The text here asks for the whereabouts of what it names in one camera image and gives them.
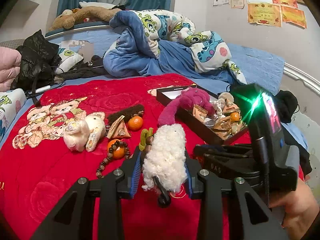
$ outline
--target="pink plush toy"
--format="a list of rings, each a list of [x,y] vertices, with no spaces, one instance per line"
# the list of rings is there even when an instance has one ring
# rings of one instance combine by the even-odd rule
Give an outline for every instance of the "pink plush toy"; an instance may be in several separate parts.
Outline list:
[[[158,118],[158,126],[172,125],[175,123],[174,115],[178,107],[186,110],[193,109],[193,105],[199,105],[208,111],[208,115],[213,114],[213,106],[210,104],[209,94],[199,88],[188,87],[181,91],[181,95],[172,100],[162,111]]]

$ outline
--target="black box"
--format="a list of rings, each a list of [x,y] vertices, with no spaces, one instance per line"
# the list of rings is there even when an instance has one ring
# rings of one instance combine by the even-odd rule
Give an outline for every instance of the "black box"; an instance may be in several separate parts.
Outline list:
[[[178,96],[180,93],[179,91],[184,90],[188,87],[194,87],[194,88],[200,88],[204,91],[206,91],[210,95],[210,101],[215,99],[218,99],[218,96],[207,89],[204,89],[198,85],[191,85],[191,86],[184,86],[184,87],[171,87],[171,88],[161,88],[157,89],[157,100],[166,106],[169,104],[172,99],[170,97]],[[242,130],[240,130],[238,133],[236,133],[234,136],[229,137],[227,140],[221,139],[218,135],[216,135],[210,128],[206,127],[202,122],[200,122],[198,119],[196,119],[192,113],[189,111],[182,109],[181,107],[178,108],[176,116],[180,118],[194,133],[196,133],[202,140],[204,140],[208,144],[231,144],[238,138],[240,138],[244,133],[248,131],[248,128],[245,127]]]

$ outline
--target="red blanket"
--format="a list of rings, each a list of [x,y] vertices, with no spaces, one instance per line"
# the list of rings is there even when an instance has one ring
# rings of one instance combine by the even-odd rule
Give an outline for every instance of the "red blanket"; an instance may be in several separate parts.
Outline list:
[[[153,127],[164,106],[148,90],[186,86],[193,82],[177,74],[112,81],[91,81],[77,86],[49,90],[41,97],[41,109],[32,107],[22,115],[10,132],[0,153],[0,210],[21,240],[29,239],[41,221],[79,178],[96,179],[95,172],[107,155],[107,139],[94,152],[74,153],[61,138],[69,120],[93,112],[105,115],[138,103],[145,107],[143,128]],[[189,153],[203,141],[185,124],[186,148]],[[140,141],[140,130],[126,139],[131,152]],[[250,143],[248,134],[238,143]],[[113,161],[103,174],[119,167]],[[185,191],[172,198],[169,208],[157,206],[157,196],[139,186],[133,200],[122,200],[125,239],[196,239],[200,201],[190,200]],[[94,216],[93,239],[97,238],[97,214]],[[228,221],[224,215],[225,239]]]

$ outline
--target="pink coat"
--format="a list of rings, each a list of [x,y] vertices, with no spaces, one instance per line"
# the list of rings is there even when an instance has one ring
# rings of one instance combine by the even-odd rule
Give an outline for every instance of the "pink coat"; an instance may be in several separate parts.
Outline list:
[[[21,54],[15,49],[0,47],[0,92],[10,90],[10,85],[20,72]]]

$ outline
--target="metal screw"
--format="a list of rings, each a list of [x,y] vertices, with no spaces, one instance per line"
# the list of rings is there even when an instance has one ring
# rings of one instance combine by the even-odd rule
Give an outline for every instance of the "metal screw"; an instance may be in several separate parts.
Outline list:
[[[202,176],[207,176],[207,175],[209,175],[209,171],[208,170],[200,170],[200,174]]]
[[[123,171],[121,169],[116,169],[113,171],[113,174],[116,175],[116,176],[120,176],[122,175]]]
[[[79,184],[85,184],[86,182],[87,182],[87,179],[85,177],[78,179]]]
[[[238,184],[244,184],[244,178],[237,177],[237,178],[236,178],[236,183],[238,183]]]

